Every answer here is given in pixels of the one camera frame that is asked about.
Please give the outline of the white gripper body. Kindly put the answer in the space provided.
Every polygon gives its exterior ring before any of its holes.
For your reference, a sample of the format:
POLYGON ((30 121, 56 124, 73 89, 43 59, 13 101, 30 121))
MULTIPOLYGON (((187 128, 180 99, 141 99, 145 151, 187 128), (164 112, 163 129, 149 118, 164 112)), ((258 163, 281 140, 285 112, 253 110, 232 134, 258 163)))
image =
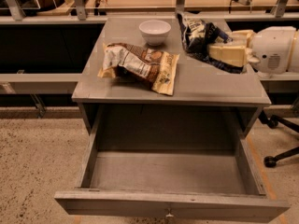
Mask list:
POLYGON ((297 71, 297 30, 272 26, 256 33, 251 41, 248 63, 257 71, 282 74, 297 71))

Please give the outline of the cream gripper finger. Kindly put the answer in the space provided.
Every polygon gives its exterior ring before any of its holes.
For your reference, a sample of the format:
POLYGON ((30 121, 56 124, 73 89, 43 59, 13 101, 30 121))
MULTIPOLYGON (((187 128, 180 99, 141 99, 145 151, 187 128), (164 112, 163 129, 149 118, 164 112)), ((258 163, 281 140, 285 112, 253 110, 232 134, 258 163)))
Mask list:
POLYGON ((210 58, 235 67, 243 67, 251 55, 251 49, 243 45, 209 45, 207 51, 210 58))
POLYGON ((251 41, 256 33, 253 30, 237 30, 229 32, 228 35, 234 40, 247 47, 251 46, 251 41))

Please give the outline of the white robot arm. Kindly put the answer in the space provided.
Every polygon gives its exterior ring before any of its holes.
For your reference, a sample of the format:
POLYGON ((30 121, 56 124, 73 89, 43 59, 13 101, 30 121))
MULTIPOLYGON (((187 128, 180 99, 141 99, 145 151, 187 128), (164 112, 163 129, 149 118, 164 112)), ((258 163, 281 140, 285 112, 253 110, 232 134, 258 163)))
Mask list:
POLYGON ((243 68, 250 64, 260 73, 273 75, 299 72, 299 31, 292 26, 271 26, 255 33, 238 30, 226 43, 207 47, 210 58, 243 68))

